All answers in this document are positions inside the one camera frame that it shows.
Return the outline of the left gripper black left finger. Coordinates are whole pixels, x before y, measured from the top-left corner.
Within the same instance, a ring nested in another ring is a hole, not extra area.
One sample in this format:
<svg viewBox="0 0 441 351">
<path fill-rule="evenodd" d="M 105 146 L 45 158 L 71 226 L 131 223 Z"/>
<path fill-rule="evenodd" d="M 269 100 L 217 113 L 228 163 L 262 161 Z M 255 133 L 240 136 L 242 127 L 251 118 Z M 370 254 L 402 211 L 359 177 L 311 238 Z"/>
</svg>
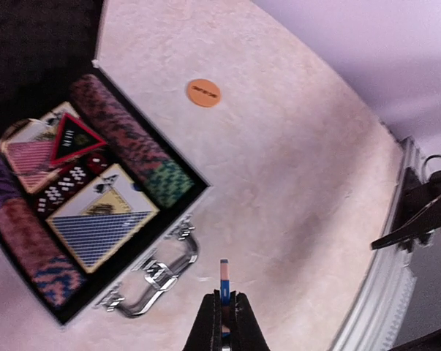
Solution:
<svg viewBox="0 0 441 351">
<path fill-rule="evenodd" d="M 183 351 L 222 349 L 222 305 L 218 290 L 204 295 Z"/>
</svg>

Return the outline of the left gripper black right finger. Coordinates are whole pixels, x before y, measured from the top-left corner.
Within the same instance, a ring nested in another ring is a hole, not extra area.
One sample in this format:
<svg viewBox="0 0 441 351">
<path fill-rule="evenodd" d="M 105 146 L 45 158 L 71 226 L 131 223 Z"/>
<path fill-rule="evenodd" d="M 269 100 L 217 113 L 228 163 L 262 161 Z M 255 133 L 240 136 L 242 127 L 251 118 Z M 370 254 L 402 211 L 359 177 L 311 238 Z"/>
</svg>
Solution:
<svg viewBox="0 0 441 351">
<path fill-rule="evenodd" d="M 234 350 L 270 350 L 249 299 L 242 292 L 234 298 Z"/>
</svg>

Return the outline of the blue white poker chip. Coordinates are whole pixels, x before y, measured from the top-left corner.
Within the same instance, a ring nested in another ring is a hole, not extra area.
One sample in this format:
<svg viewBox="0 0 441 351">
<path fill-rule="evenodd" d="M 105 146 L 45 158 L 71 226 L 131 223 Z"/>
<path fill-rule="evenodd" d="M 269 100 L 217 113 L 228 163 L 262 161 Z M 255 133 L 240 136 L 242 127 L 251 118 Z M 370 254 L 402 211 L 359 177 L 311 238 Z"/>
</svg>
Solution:
<svg viewBox="0 0 441 351">
<path fill-rule="evenodd" d="M 220 300 L 222 306 L 222 340 L 230 336 L 230 269 L 228 259 L 220 260 Z"/>
</svg>

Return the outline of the green chip stack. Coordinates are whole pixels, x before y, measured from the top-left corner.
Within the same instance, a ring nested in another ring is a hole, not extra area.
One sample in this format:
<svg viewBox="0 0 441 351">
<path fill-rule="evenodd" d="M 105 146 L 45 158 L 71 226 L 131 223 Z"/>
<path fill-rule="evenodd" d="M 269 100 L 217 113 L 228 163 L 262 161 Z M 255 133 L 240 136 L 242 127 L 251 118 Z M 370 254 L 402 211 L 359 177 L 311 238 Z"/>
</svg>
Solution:
<svg viewBox="0 0 441 351">
<path fill-rule="evenodd" d="M 165 160 L 143 184 L 159 205 L 169 208 L 190 190 L 194 182 L 176 162 Z"/>
</svg>

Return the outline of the aluminium poker case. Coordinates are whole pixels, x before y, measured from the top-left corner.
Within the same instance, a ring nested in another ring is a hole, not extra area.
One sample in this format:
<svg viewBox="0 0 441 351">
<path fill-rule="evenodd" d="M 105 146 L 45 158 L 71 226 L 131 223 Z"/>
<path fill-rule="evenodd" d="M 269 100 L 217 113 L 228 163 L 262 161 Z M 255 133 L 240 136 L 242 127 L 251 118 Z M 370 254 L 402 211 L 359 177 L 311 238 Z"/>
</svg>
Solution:
<svg viewBox="0 0 441 351">
<path fill-rule="evenodd" d="M 197 260 L 209 185 L 102 63 L 103 1 L 0 1 L 0 248 L 66 325 L 145 314 Z"/>
</svg>

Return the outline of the black red triangular button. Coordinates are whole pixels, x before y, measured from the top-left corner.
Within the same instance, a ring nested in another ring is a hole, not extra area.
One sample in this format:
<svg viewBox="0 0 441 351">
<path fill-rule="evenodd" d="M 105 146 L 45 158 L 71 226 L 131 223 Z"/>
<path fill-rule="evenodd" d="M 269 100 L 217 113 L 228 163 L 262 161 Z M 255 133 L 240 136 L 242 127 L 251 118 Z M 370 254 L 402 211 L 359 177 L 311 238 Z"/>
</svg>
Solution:
<svg viewBox="0 0 441 351">
<path fill-rule="evenodd" d="M 107 143 L 92 128 L 70 113 L 65 113 L 57 128 L 50 164 L 57 167 Z"/>
</svg>

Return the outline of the blue white chip stack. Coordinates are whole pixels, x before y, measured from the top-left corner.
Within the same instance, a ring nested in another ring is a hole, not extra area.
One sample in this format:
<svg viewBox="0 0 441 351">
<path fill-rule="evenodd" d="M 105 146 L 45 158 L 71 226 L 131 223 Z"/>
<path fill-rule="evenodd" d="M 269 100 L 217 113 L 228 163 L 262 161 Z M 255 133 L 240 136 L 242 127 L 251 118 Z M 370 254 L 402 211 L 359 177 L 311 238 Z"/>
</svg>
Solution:
<svg viewBox="0 0 441 351">
<path fill-rule="evenodd" d="M 46 301 L 58 309 L 83 286 L 86 278 L 67 256 L 61 254 L 42 265 L 32 281 Z"/>
</svg>

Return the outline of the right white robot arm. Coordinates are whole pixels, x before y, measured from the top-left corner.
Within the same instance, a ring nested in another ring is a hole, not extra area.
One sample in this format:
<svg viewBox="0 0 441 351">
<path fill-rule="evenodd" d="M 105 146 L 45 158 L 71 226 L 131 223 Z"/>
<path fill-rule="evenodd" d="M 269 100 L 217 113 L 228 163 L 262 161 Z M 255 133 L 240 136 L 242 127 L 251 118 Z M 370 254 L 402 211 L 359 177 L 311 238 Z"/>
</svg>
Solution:
<svg viewBox="0 0 441 351">
<path fill-rule="evenodd" d="M 372 250 L 389 246 L 413 252 L 414 244 L 427 245 L 431 234 L 441 229 L 441 170 L 419 186 L 404 190 L 402 194 L 404 222 L 389 234 L 373 241 Z"/>
</svg>

